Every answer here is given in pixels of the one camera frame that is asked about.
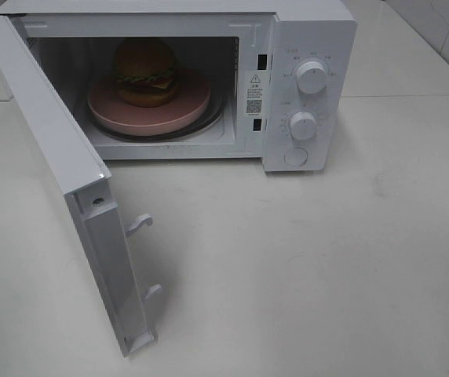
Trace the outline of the round white door button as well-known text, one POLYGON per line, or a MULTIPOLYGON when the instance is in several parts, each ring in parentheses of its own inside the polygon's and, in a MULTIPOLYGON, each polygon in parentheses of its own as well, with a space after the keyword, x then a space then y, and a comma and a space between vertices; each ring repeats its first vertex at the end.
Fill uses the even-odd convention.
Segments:
POLYGON ((304 148, 291 148, 284 154, 285 164, 292 167, 303 167, 308 162, 308 152, 304 148))

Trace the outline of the pink round plate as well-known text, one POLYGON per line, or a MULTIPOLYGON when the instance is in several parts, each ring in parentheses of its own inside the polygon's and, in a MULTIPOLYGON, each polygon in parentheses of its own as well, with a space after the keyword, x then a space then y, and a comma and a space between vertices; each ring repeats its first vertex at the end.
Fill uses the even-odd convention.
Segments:
POLYGON ((184 70, 177 95, 154 108, 125 102, 114 79, 105 76, 89 91, 88 105, 95 120, 106 130, 134 137, 168 134, 195 122, 210 104, 210 81, 196 70, 184 70))

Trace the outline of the toy burger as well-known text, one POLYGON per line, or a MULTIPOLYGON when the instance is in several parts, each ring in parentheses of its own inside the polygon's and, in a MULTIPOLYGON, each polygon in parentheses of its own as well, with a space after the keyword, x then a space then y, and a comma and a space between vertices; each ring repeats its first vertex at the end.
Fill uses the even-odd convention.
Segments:
POLYGON ((154 108, 166 104, 179 90, 177 58, 160 38, 126 38, 113 57, 115 86, 126 103, 154 108))

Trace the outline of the white microwave door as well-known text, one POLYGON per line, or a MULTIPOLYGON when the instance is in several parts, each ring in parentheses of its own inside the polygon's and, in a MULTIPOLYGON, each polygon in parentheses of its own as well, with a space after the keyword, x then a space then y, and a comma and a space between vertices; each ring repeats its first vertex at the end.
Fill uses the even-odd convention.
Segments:
POLYGON ((59 186, 108 313, 122 355, 154 341, 144 304, 162 288, 140 289, 128 237, 150 214, 122 223, 110 170, 97 154, 26 43, 20 22, 0 16, 0 72, 39 155, 59 186))

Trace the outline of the lower white timer knob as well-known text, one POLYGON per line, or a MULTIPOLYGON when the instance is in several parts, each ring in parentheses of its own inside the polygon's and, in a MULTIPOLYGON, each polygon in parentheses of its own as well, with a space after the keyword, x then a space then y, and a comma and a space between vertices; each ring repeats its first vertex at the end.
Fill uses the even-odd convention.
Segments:
POLYGON ((307 141, 313 138, 318 130, 318 122, 311 112, 297 112, 288 122, 291 137, 298 141, 307 141))

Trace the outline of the white warning label sticker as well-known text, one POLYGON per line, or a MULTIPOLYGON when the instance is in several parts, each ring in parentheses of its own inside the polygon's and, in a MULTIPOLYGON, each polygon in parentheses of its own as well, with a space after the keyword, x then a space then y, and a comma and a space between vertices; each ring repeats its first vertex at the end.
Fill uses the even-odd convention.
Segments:
POLYGON ((268 75, 264 70, 246 71, 243 80, 243 110, 249 117, 262 116, 268 75))

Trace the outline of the white microwave oven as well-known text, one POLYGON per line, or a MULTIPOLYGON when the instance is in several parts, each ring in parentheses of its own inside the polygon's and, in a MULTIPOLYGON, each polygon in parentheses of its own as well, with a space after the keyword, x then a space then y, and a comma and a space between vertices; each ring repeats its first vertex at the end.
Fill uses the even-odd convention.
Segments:
POLYGON ((7 1, 0 16, 21 23, 26 43, 99 157, 106 160, 259 158, 268 172, 321 170, 327 160, 338 102, 357 24, 339 1, 7 1), (162 142, 116 140, 93 127, 88 94, 105 76, 126 38, 162 39, 177 58, 178 81, 196 70, 222 95, 222 116, 201 132, 162 142), (326 87, 298 89, 296 65, 310 57, 327 64, 326 87), (268 75, 263 115, 243 110, 246 71, 268 75), (311 112, 318 122, 307 141, 291 137, 288 122, 311 112), (284 162, 304 148, 308 162, 284 162))

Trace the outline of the upper white power knob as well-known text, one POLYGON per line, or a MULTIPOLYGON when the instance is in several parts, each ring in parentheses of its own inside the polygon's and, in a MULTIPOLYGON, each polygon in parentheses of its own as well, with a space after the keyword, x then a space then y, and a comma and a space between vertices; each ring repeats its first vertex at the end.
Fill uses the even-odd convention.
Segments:
POLYGON ((318 57, 300 61, 294 68, 294 77, 298 89, 305 94, 315 94, 327 85, 329 68, 318 57))

